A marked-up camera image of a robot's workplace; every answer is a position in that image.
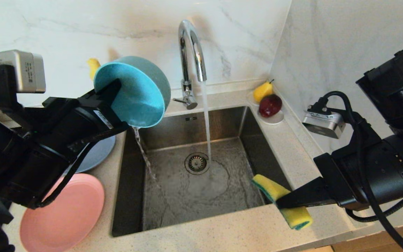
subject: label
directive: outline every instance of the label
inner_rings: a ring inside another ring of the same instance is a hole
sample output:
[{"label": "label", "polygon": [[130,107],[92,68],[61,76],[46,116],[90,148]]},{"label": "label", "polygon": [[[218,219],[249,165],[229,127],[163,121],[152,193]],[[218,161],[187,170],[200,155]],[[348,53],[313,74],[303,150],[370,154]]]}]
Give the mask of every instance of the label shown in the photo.
[{"label": "label", "polygon": [[331,114],[331,115],[323,115],[323,114],[318,114],[314,112],[308,112],[311,116],[313,117],[320,117],[320,118],[325,118],[325,119],[333,119],[336,118],[337,115]]},{"label": "label", "polygon": [[26,72],[27,79],[29,83],[34,82],[34,70],[32,69],[32,63],[31,62],[24,62],[24,72]]},{"label": "label", "polygon": [[107,125],[109,129],[113,128],[113,125],[105,118],[104,115],[102,115],[102,113],[99,110],[93,110],[93,112],[99,117],[99,119],[101,119],[101,121],[105,123],[105,125]]}]

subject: gray plate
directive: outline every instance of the gray plate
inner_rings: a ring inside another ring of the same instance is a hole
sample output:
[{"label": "gray plate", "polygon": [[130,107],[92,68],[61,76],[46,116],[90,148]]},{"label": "gray plate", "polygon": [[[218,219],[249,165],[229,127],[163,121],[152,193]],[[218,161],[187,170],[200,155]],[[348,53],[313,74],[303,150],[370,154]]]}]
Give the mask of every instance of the gray plate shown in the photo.
[{"label": "gray plate", "polygon": [[[88,152],[86,157],[83,159],[76,173],[81,173],[88,171],[96,166],[98,166],[102,161],[104,161],[110,152],[113,150],[113,147],[116,143],[116,136],[112,136],[106,138],[104,140],[99,141],[93,148]],[[71,169],[70,165],[63,174],[67,174],[69,169]]]}]

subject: chrome faucet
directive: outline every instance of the chrome faucet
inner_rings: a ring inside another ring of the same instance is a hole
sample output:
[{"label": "chrome faucet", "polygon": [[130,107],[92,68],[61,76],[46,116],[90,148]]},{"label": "chrome faucet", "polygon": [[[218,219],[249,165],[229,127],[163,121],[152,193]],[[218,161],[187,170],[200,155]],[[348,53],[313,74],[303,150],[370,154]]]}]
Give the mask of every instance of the chrome faucet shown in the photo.
[{"label": "chrome faucet", "polygon": [[184,103],[188,110],[192,110],[197,107],[197,100],[195,100],[194,92],[192,91],[192,81],[189,79],[185,36],[187,36],[192,46],[198,81],[206,81],[205,60],[203,59],[202,46],[200,45],[200,41],[198,41],[197,32],[190,21],[183,20],[178,27],[179,53],[181,56],[181,66],[183,68],[183,79],[181,80],[183,99],[174,98],[173,100],[175,102]]}]

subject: teal bowl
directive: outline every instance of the teal bowl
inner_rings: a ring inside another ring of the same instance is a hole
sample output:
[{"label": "teal bowl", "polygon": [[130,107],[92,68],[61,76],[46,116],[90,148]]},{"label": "teal bowl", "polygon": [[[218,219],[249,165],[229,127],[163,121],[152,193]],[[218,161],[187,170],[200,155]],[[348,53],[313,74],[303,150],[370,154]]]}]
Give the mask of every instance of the teal bowl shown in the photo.
[{"label": "teal bowl", "polygon": [[157,125],[171,100],[169,81],[161,69],[141,57],[122,57],[99,67],[94,90],[100,91],[115,79],[122,84],[112,103],[119,119],[138,128]]}]

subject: water splash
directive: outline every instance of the water splash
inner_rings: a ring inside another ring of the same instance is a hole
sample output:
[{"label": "water splash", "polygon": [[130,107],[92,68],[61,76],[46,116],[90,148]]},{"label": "water splash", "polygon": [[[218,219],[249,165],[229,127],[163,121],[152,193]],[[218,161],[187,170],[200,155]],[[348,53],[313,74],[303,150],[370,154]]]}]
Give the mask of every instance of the water splash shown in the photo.
[{"label": "water splash", "polygon": [[201,91],[203,93],[203,110],[205,112],[206,141],[208,142],[208,168],[211,167],[211,134],[209,131],[208,95],[206,93],[206,82],[202,82]]},{"label": "water splash", "polygon": [[146,153],[144,152],[144,149],[142,148],[141,145],[141,136],[139,135],[139,129],[138,127],[133,127],[133,131],[135,131],[135,139],[136,142],[138,143],[139,149],[141,150],[142,158],[144,159],[144,162],[146,163],[147,170],[149,171],[150,176],[152,179],[156,180],[156,175],[155,173],[152,172],[152,165],[150,164],[149,159],[147,158]]}]

